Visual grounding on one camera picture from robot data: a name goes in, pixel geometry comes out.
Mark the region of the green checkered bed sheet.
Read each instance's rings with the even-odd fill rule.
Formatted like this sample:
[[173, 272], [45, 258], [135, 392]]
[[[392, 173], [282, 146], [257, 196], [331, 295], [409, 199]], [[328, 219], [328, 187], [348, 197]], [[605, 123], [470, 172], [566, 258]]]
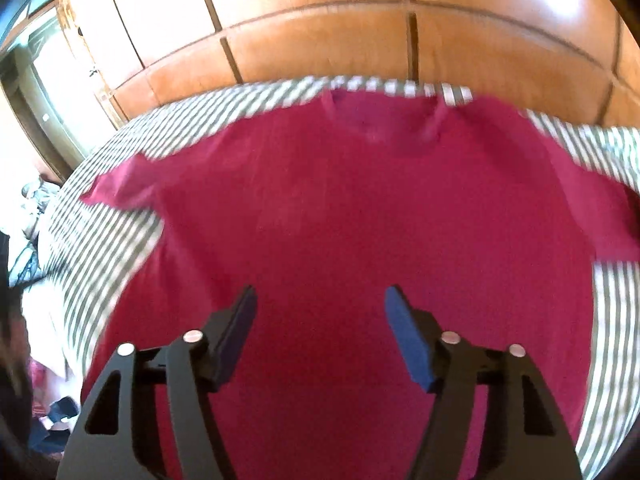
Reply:
[[[50, 203], [40, 233], [39, 261], [56, 270], [63, 296], [68, 362], [86, 377], [96, 346], [127, 282], [154, 248], [162, 226], [152, 212], [89, 207], [79, 197], [100, 174], [136, 153], [169, 155], [236, 120], [306, 102], [323, 90], [441, 96], [450, 105], [472, 99], [465, 87], [415, 84], [361, 76], [287, 79], [191, 96], [134, 118], [89, 155]], [[639, 415], [639, 267], [634, 262], [594, 268], [594, 325], [589, 386], [577, 455], [582, 473], [596, 478], [631, 440]]]

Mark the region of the clothes pile on floor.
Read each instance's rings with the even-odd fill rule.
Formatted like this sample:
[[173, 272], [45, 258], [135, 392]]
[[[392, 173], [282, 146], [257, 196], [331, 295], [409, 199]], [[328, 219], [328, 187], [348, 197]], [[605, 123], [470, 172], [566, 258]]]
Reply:
[[50, 457], [60, 458], [79, 414], [79, 387], [68, 367], [62, 376], [31, 360], [32, 422], [28, 446]]

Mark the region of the window with frame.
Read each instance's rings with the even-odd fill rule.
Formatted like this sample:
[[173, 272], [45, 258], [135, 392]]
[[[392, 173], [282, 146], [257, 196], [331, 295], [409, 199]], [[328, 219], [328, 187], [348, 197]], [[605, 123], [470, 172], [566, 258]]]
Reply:
[[57, 188], [119, 119], [70, 0], [1, 0], [1, 229], [30, 219], [30, 188]]

